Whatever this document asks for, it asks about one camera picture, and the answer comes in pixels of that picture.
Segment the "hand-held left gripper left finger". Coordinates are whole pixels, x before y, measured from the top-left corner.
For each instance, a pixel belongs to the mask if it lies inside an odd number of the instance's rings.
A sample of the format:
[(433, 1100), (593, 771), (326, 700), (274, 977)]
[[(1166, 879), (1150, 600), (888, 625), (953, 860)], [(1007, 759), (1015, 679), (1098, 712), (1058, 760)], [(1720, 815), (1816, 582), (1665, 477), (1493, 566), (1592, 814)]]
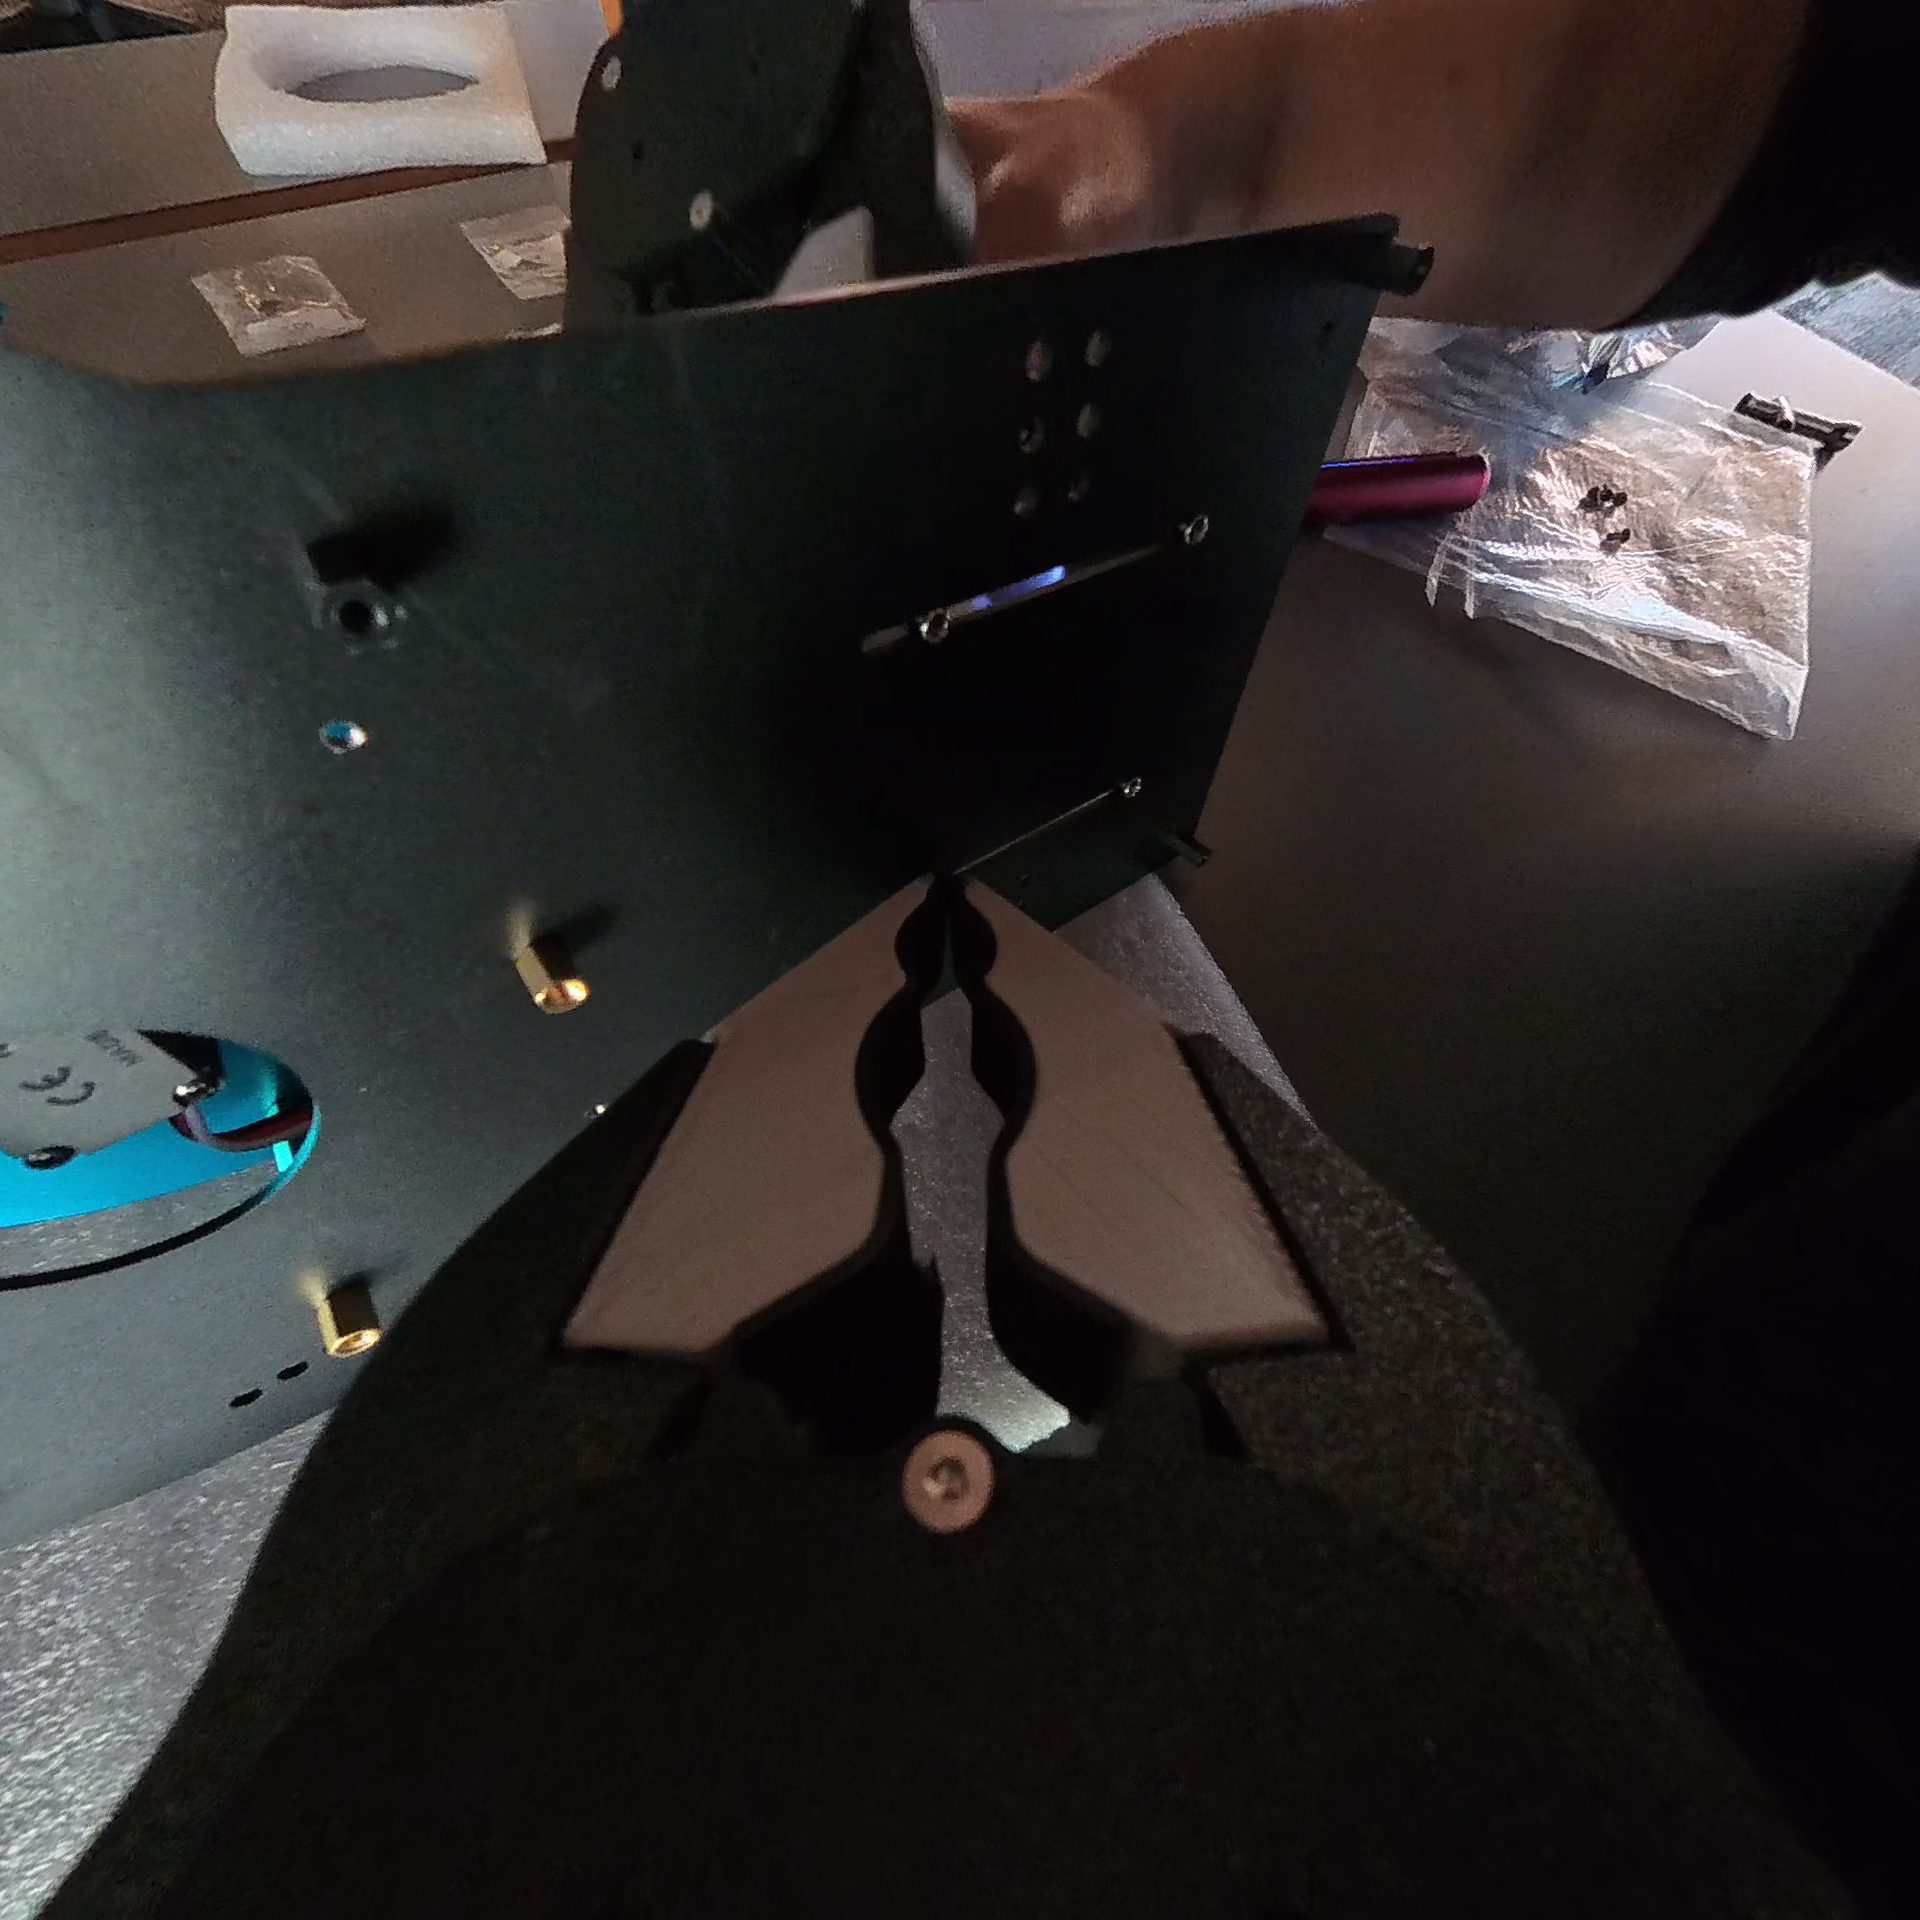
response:
[(943, 908), (937, 879), (906, 883), (711, 1031), (567, 1321), (568, 1349), (716, 1352), (885, 1240)]

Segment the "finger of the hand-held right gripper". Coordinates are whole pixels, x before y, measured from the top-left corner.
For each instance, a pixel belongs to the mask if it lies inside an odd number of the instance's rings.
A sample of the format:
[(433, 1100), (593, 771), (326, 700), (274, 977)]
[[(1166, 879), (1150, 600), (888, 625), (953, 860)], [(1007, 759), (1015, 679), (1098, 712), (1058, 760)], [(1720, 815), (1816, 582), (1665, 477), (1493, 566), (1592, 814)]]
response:
[(836, 294), (878, 279), (870, 208), (847, 208), (813, 225), (785, 260), (777, 294)]

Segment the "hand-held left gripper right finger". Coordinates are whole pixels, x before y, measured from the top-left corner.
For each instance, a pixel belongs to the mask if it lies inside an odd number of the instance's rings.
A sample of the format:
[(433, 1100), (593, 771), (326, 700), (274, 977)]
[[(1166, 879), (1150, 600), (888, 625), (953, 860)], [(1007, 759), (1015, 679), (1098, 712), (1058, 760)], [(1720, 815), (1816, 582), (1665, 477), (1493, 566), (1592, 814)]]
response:
[(1318, 1349), (1321, 1302), (1157, 1008), (977, 879), (949, 893), (1000, 1118), (985, 1286), (1005, 1357)]

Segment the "blue hobby robot arm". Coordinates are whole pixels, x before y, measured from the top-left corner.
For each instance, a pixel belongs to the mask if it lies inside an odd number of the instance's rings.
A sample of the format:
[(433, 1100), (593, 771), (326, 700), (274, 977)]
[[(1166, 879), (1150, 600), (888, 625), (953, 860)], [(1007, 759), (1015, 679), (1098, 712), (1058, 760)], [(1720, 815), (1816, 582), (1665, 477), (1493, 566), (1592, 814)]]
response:
[(274, 1197), (4, 1285), (4, 1544), (335, 1401), (693, 1039), (925, 873), (1062, 923), (1215, 766), (1396, 221), (154, 383), (4, 350), (4, 1037), (274, 1055)]

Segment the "red metal screwdriver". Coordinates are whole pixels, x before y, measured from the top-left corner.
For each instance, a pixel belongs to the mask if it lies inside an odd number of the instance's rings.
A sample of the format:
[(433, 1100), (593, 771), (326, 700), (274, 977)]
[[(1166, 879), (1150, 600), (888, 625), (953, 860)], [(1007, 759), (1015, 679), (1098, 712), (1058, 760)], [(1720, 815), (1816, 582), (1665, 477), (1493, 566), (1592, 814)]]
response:
[(1311, 479), (1302, 526), (1448, 516), (1476, 507), (1490, 483), (1493, 465), (1476, 449), (1330, 462)]

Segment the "person's right forearm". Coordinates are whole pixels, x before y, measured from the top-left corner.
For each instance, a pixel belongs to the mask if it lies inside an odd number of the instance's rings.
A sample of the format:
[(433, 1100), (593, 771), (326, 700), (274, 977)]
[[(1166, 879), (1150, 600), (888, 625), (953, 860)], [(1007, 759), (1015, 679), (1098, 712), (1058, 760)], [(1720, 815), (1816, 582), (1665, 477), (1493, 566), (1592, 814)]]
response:
[(1623, 320), (1753, 160), (1809, 5), (1322, 5), (1220, 31), (1245, 224), (1392, 213), (1441, 320)]

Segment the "grey desk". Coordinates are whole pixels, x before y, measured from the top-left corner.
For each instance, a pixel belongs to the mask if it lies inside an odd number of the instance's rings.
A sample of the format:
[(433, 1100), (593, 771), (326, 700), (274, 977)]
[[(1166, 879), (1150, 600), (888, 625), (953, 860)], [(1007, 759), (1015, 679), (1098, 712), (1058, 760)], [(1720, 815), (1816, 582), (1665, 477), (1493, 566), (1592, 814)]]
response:
[[(197, 383), (624, 328), (514, 299), (462, 236), (542, 203), (568, 215), (567, 167), (6, 256), (4, 350)], [(191, 276), (268, 256), (313, 256), (366, 328), (241, 357)], [(1309, 1109), (1434, 1205), (1430, 1225), (1577, 1397), (1625, 1356), (1700, 1184), (1914, 851), (1914, 395), (1774, 317), (1716, 327), (1677, 379), (1724, 409), (1742, 383), (1868, 403), (1865, 445), (1813, 489), (1797, 737), (1470, 624), (1454, 597), (1429, 607), (1409, 573), (1295, 535), (1202, 823), (1142, 873), (1198, 867), (1183, 905)], [(981, 871), (924, 877), (977, 879), (1044, 923)], [(4, 1133), (4, 1285), (21, 1286), (274, 1197), (317, 1140), (317, 1103), (274, 1055), (116, 1016), (4, 1037)], [(335, 1293), (385, 1326), (406, 1310), (380, 1310), (368, 1280), (313, 1285), (317, 1341), (274, 1384), (313, 1357), (346, 1366), (343, 1391), (368, 1368), (325, 1356)]]

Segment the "person's right hand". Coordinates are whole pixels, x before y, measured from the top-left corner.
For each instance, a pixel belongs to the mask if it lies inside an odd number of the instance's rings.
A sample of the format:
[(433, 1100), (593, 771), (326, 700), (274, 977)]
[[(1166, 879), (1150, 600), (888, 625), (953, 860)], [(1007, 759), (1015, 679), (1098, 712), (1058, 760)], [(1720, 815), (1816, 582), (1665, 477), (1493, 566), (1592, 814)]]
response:
[(973, 180), (977, 268), (1256, 224), (1272, 174), (1270, 93), (1199, 31), (1041, 93), (945, 110)]

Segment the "small clear parts bag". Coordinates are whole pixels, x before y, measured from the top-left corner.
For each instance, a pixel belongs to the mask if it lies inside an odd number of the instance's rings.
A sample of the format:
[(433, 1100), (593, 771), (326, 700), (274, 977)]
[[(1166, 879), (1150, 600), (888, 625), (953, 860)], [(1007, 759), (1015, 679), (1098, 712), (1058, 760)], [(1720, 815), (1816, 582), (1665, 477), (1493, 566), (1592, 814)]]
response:
[(321, 345), (366, 328), (366, 320), (313, 256), (268, 256), (210, 270), (194, 275), (191, 286), (247, 358)]
[(552, 203), (462, 221), (462, 236), (506, 294), (521, 302), (567, 292), (568, 216)]

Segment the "white foam block with hole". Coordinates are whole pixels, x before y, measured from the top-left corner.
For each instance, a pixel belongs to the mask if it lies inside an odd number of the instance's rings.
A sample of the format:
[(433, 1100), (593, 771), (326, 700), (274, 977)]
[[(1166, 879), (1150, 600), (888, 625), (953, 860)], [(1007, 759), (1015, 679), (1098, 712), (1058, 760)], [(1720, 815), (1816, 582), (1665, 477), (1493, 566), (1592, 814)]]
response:
[(212, 117), (261, 179), (544, 161), (497, 5), (231, 6)]

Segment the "large clear plastic bag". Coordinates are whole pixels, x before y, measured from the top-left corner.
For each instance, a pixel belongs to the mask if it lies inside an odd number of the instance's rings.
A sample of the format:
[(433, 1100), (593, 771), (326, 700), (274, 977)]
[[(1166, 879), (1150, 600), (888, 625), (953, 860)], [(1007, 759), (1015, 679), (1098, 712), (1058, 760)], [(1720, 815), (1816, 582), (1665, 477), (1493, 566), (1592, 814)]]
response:
[(1625, 393), (1368, 395), (1373, 427), (1476, 449), (1480, 502), (1422, 564), (1429, 592), (1625, 672), (1756, 735), (1807, 688), (1807, 438), (1665, 383)]

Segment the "small black metal bracket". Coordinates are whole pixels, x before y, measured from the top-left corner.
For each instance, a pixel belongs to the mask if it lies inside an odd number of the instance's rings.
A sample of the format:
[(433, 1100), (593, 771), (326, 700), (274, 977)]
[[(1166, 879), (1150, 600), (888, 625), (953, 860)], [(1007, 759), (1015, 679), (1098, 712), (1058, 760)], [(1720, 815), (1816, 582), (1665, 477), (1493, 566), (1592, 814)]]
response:
[(1820, 462), (1828, 462), (1838, 453), (1854, 445), (1862, 432), (1858, 420), (1820, 416), (1804, 407), (1797, 407), (1786, 398), (1769, 398), (1758, 393), (1742, 395), (1735, 405), (1735, 414), (1758, 425), (1777, 429), (1798, 440), (1813, 444)]

